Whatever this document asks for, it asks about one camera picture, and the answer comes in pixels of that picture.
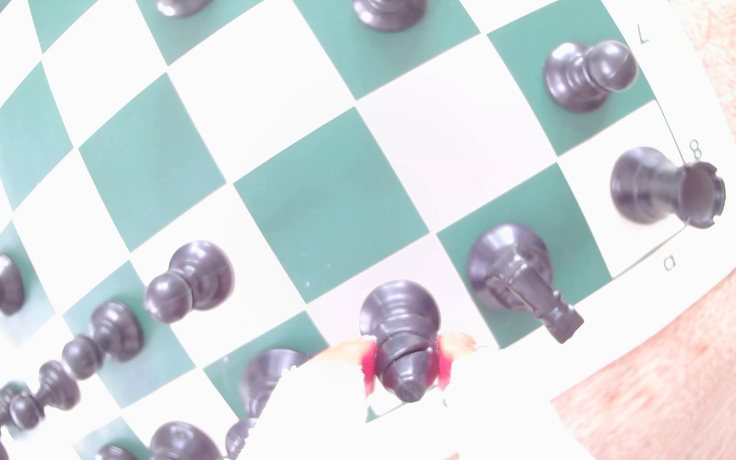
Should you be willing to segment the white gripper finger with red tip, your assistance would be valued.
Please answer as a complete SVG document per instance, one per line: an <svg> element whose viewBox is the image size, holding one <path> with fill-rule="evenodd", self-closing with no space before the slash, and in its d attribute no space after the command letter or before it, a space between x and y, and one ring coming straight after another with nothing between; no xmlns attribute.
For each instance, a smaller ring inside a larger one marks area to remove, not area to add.
<svg viewBox="0 0 736 460"><path fill-rule="evenodd" d="M549 398L507 377L500 350L464 332L441 334L437 346L453 459L581 458L581 444Z"/></svg>
<svg viewBox="0 0 736 460"><path fill-rule="evenodd" d="M373 337L339 342L286 371L250 434L250 459L368 459Z"/></svg>

